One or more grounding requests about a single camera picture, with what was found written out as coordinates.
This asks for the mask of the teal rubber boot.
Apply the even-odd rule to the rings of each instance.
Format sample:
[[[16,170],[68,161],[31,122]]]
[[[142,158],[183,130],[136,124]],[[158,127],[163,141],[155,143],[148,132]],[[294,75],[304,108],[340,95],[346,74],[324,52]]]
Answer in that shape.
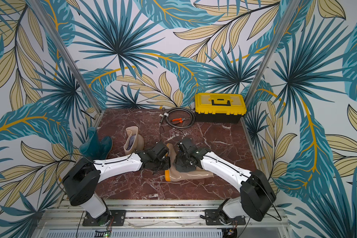
[[[98,132],[95,127],[89,127],[87,134],[87,141],[79,147],[81,155],[90,161],[106,160],[112,150],[112,138],[105,136],[101,141],[99,141]]]

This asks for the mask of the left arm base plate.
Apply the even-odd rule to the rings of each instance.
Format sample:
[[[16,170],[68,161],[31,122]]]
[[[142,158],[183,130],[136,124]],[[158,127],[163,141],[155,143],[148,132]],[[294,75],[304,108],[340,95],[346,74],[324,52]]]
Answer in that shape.
[[[82,225],[84,227],[121,227],[124,225],[125,217],[125,210],[107,210],[98,218],[93,218],[86,212]]]

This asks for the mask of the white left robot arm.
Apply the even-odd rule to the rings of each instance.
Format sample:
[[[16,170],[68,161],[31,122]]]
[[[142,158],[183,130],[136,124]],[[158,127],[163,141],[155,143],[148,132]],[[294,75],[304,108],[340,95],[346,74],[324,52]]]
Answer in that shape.
[[[62,180],[70,205],[80,206],[99,226],[109,225],[114,217],[102,198],[96,193],[97,184],[111,177],[147,169],[158,172],[170,168],[169,148],[159,142],[153,148],[130,155],[107,159],[80,159]]]

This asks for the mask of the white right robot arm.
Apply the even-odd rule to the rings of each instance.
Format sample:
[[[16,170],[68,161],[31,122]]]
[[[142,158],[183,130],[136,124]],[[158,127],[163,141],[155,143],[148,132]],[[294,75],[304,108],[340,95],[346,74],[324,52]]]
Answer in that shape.
[[[197,147],[188,137],[178,143],[178,150],[178,159],[212,172],[240,192],[239,197],[226,199],[210,218],[223,224],[230,224],[235,218],[243,216],[261,222],[274,205],[276,194],[262,171],[242,169],[209,148]]]

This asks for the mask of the beige rubber boot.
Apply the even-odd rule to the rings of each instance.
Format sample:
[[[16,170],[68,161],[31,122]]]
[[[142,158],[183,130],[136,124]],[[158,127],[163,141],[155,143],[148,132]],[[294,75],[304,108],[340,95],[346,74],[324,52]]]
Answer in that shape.
[[[124,144],[125,155],[130,155],[136,151],[142,151],[144,149],[144,139],[139,133],[139,127],[127,127],[126,133],[128,137]]]
[[[200,169],[199,167],[196,167],[194,170],[188,172],[184,172],[182,171],[182,169],[178,171],[175,164],[177,154],[175,152],[174,146],[168,143],[167,147],[169,149],[171,166],[168,170],[165,171],[166,181],[177,182],[182,180],[207,179],[214,177],[214,174],[212,172]]]

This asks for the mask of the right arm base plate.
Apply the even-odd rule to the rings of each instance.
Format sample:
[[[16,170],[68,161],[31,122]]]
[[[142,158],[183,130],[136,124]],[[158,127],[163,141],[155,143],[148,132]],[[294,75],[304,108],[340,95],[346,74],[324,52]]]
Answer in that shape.
[[[206,209],[204,215],[200,218],[204,219],[207,226],[231,226],[231,225],[245,225],[246,219],[242,216],[229,218],[222,210]]]

